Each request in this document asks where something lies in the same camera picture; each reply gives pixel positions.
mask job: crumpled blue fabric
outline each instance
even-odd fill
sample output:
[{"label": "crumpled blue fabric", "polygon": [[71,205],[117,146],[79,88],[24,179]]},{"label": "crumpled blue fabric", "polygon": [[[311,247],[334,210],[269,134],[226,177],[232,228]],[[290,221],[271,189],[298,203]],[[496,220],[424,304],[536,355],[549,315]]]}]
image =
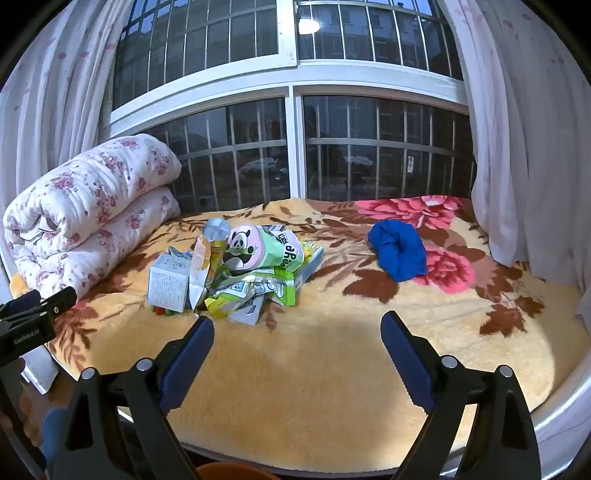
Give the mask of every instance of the crumpled blue fabric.
[{"label": "crumpled blue fabric", "polygon": [[381,220],[368,233],[378,254],[378,264],[394,281],[410,280],[427,273],[427,253],[412,225],[400,220]]}]

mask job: small cardboard box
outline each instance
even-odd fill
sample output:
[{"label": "small cardboard box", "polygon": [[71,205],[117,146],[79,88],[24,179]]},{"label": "small cardboard box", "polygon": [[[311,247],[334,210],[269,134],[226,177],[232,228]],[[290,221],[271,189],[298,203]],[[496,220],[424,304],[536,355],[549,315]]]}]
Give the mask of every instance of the small cardboard box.
[{"label": "small cardboard box", "polygon": [[161,254],[150,267],[148,304],[182,312],[188,301],[190,266],[186,258]]}]

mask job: sheer curtain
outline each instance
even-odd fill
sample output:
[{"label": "sheer curtain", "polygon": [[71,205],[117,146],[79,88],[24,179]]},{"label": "sheer curtain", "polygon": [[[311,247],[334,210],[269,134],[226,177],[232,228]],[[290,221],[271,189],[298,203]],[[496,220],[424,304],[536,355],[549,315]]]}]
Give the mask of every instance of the sheer curtain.
[{"label": "sheer curtain", "polygon": [[[0,92],[0,214],[34,180],[96,144],[105,87],[132,3],[72,0],[21,57]],[[13,275],[3,228],[0,256]],[[7,280],[0,268],[0,295],[6,295]]]},{"label": "sheer curtain", "polygon": [[[460,50],[491,253],[546,280],[591,282],[591,87],[522,2],[439,0]],[[579,313],[591,329],[591,290]]]}]

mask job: orange object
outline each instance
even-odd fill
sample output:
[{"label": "orange object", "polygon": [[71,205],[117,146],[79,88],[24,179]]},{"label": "orange object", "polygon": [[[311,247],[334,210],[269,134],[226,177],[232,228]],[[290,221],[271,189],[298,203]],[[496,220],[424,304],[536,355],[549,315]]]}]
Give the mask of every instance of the orange object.
[{"label": "orange object", "polygon": [[244,463],[207,463],[197,468],[202,480],[279,480],[272,473]]}]

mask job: clear plastic lid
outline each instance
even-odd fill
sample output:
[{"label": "clear plastic lid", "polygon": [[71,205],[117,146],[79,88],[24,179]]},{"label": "clear plastic lid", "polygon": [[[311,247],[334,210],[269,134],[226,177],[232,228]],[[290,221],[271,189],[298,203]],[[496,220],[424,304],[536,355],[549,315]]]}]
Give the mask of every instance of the clear plastic lid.
[{"label": "clear plastic lid", "polygon": [[221,217],[210,218],[203,227],[203,237],[209,242],[225,241],[230,236],[232,227]]}]

